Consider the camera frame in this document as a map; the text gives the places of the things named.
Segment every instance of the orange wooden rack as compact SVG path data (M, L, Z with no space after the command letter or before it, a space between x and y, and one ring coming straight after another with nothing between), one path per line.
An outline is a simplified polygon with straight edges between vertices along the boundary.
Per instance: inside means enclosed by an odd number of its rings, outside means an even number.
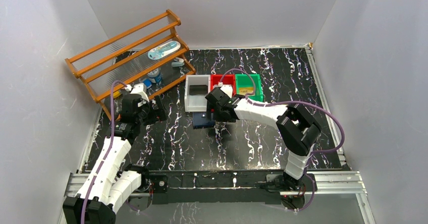
M101 48L104 48L106 46L111 45L112 43L115 43L116 41L144 28L147 27L150 24L156 23L157 21L161 20L162 18L167 17L168 19L168 25L157 29L156 31L152 32L151 34L144 36L140 39L138 39L135 42L132 42L118 50L115 50L113 53L110 53L106 56L104 56L102 59L96 60L94 62L92 62L89 65L85 65L84 67L82 67L81 69L77 69L75 67L75 65L73 65L73 63L79 61L80 59L100 50ZM147 53L149 50L151 50L152 48L159 46L169 40L175 40L181 43L181 47L179 50L177 50L176 52L174 52L173 54L169 55L168 57L162 58L159 61L157 61L155 64L144 68L142 71L136 73L135 75L130 75L124 82L126 84L130 84L136 80L138 80L139 78L143 77L144 75L146 75L147 73L153 71L156 68L159 68L160 66L166 64L167 62L171 62L174 58L179 57L184 59L185 62L185 66L189 69L189 72L183 76L181 76L180 78L176 79L175 81L171 82L170 84L166 85L165 87L161 88L160 90L156 91L155 93L151 94L149 96L149 99L153 99L156 95L162 94L165 91L171 89L172 87L174 87L175 85L179 84L181 81L186 79L187 75L191 75L191 74L195 74L196 70L195 68L189 63L189 61L184 57L184 53L189 51L189 47L187 46L187 44L178 36L177 31L175 29L176 26L181 25L180 19L177 17L177 15L175 15L171 10L166 10L165 13L162 13L138 26L135 26L113 38L110 38L109 40L94 46L91 49L88 49L70 59L65 59L68 67L70 68L71 72L73 73L73 75L80 79L83 84L86 86L87 90L89 91L89 94L92 96L92 99L96 102L99 103L101 105L101 107L103 108L103 110L105 111L105 113L107 114L108 118L111 119L111 114L109 112L109 110L107 109L107 107L105 106L103 100L108 97L110 95L110 90L107 89L105 92L97 94L95 92L95 90L91 87L90 82L98 79L99 77L119 68L122 65L125 65L126 63L128 63L129 61L144 55L145 53ZM107 62L111 62L111 60L115 59L117 56L135 48L138 45L143 44L144 42L155 38L156 36L159 36L161 33L164 33L166 31L170 32L170 34L156 42L154 42L153 44L139 50L138 52L132 54L131 56L124 58L122 60L120 60L119 62L115 62L114 64L105 67L105 63ZM97 67L101 67L102 66L102 70L95 70L97 71L94 74L91 74L90 72L94 69L96 69ZM122 85L118 85L114 88L114 91L118 91L121 88L123 88Z

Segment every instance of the white wall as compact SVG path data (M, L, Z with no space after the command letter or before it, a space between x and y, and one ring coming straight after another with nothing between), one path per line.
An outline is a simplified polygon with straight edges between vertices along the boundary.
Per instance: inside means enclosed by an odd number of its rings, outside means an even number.
M64 58L107 39L87 0L0 0L0 216L56 223L97 105Z
M89 0L113 37L166 9L190 47L292 45L313 42L335 0Z
M314 44L377 223L426 223L428 0L337 0Z

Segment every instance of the plastic storage bin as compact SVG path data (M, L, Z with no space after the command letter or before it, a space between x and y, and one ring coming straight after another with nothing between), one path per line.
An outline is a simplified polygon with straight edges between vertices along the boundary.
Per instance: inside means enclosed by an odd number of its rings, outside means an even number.
M214 85L217 85L222 78L223 74L211 74L211 86L209 90L211 91L212 88L214 88ZM232 95L236 94L236 83L235 83L235 75L234 74L228 74L223 79L223 85L230 84L232 85Z
M250 74L250 77L255 82L255 95L249 96L250 99L263 102L264 96L263 96L263 89L261 88L261 80L259 74ZM243 94L244 91L248 91L248 89L253 87L253 84L250 80L250 78L245 74L236 74L235 75L235 81L236 81L236 91L237 94Z
M206 94L209 93L210 75L187 75L186 87L184 91L184 109L186 112L204 112L206 111ZM191 95L190 86L206 85L204 94Z

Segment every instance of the green item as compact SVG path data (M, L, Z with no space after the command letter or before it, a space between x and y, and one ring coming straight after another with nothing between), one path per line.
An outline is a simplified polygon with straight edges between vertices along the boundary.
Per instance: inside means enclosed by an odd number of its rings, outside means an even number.
M250 77L255 82L255 95L251 95L249 96L249 98L255 101L263 102L264 96L263 96L263 89L261 88L260 75L250 74ZM236 74L235 81L236 81L236 92L238 94L240 94L239 92L243 92L243 93L248 92L249 89L253 88L253 83L251 82L251 79L246 74Z

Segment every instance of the black marble tabletop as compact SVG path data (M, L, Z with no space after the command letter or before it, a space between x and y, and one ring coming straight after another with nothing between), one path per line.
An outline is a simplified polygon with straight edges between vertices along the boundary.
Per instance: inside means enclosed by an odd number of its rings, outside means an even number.
M231 68L260 74L267 102L303 100L322 105L318 88L304 48L204 49L191 50L187 59L197 74L222 74ZM164 80L174 70L161 68ZM185 69L175 73L185 74ZM162 95L169 118L141 129L122 166L137 163L150 170L221 171L283 169L288 151L273 127L252 121L217 123L210 129L193 129L192 113L184 111L182 82ZM323 127L316 149L329 149L334 142L326 117L309 109ZM102 149L109 119L99 119L85 171L90 171ZM316 154L310 169L340 169L339 157Z

